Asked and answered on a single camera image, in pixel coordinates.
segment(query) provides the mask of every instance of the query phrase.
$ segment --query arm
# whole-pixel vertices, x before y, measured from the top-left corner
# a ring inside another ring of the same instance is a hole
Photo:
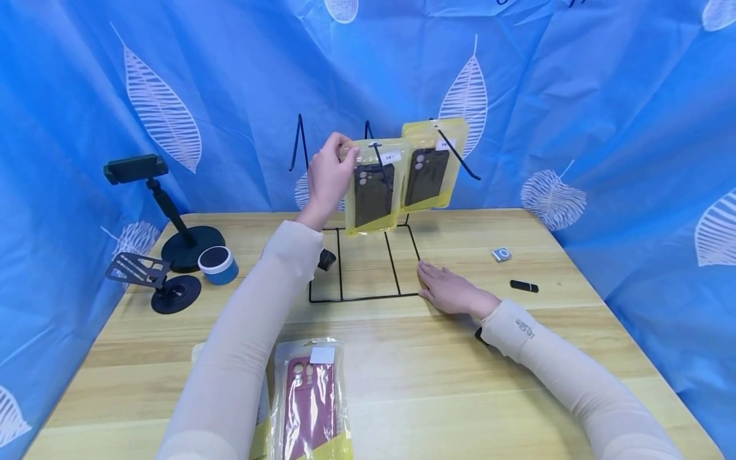
[[[531,370],[583,424],[595,457],[674,460],[682,455],[644,405],[604,367],[538,324],[511,300],[420,262],[420,295],[446,313],[481,319],[481,338]]]
[[[309,168],[309,203],[284,222],[225,306],[166,429],[159,460],[242,460],[250,452],[263,373],[296,296],[312,280],[320,230],[345,195],[357,151],[334,134]]]

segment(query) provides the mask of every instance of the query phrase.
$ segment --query maroon phone case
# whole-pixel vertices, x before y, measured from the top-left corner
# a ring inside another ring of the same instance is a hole
[[[297,460],[336,435],[334,364],[310,364],[308,356],[290,360],[286,373],[284,460]]]

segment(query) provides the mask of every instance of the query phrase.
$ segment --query black usb drive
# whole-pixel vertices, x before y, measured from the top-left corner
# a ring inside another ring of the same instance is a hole
[[[539,286],[523,281],[511,280],[511,287],[520,291],[539,292]]]

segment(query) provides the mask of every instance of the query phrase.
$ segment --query table surface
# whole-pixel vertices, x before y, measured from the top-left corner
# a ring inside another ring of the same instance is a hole
[[[244,277],[292,214],[192,214],[219,228]],[[340,216],[334,224],[340,225]],[[667,428],[686,458],[722,458],[552,235],[524,210],[411,215],[423,259],[523,304],[537,321],[619,377]],[[173,234],[163,232],[154,256]],[[402,292],[416,292],[417,256],[406,228],[388,233]],[[325,247],[336,250],[335,232]],[[383,234],[340,238],[344,295],[394,294]],[[513,259],[496,263],[491,250]],[[337,264],[318,272],[313,300],[339,296]],[[511,279],[539,293],[509,287]],[[131,286],[28,453],[28,459],[151,459],[191,369],[239,284],[203,283],[197,302],[162,316],[151,291]],[[350,427],[357,459],[589,459],[576,420],[535,377],[473,338],[470,318],[443,316],[419,297],[310,305],[299,296],[279,341],[344,341]]]

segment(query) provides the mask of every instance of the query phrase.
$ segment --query black wire rack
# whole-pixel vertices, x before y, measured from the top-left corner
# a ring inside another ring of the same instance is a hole
[[[455,147],[452,145],[452,143],[447,139],[445,134],[438,128],[437,131],[442,136],[442,138],[445,140],[447,145],[452,150],[453,154],[460,160],[460,164],[463,166],[465,171],[475,180],[480,180],[481,178],[473,174],[473,172],[470,170],[468,165],[463,161],[460,154],[455,150]],[[365,131],[364,131],[364,139],[368,139],[370,136],[371,139],[375,139],[373,136],[373,130],[370,126],[370,121],[366,120],[365,124]],[[307,153],[307,141],[304,134],[304,119],[302,117],[302,114],[299,114],[299,118],[297,120],[297,134],[294,136],[294,151],[291,154],[291,165],[289,166],[289,171],[294,170],[294,165],[297,162],[297,151],[299,150],[299,143],[301,140],[302,144],[302,150],[304,152],[304,165],[307,169],[309,169],[309,155]],[[381,155],[378,152],[378,147],[380,145],[374,145],[373,148],[376,150],[376,153],[378,155],[378,161],[381,164],[381,168],[383,168],[383,163],[381,162]],[[419,254],[419,249],[417,249],[417,242],[414,239],[414,232],[411,231],[411,225],[409,225],[409,215],[406,215],[406,219],[404,220],[403,224],[399,224],[397,228],[405,228],[409,232],[409,236],[411,237],[411,245],[414,247],[414,254],[417,255],[417,262],[422,260],[422,256]],[[401,291],[401,285],[399,283],[399,277],[396,273],[396,264],[394,263],[394,255],[391,252],[391,243],[389,243],[389,235],[387,232],[383,232],[383,237],[386,240],[386,249],[389,252],[389,260],[391,261],[391,271],[394,275],[394,282],[396,283],[396,294],[385,294],[385,295],[374,295],[374,296],[365,296],[365,297],[345,297],[344,294],[344,287],[342,282],[342,254],[340,251],[340,232],[344,231],[345,227],[326,227],[323,228],[323,232],[335,232],[336,238],[337,238],[337,269],[338,269],[338,279],[339,279],[339,286],[340,286],[340,297],[339,298],[330,298],[330,299],[312,299],[312,281],[309,282],[309,303],[330,303],[330,302],[356,302],[359,300],[379,300],[379,299],[397,299],[400,297],[416,297],[419,295],[418,292],[409,292],[404,293]]]

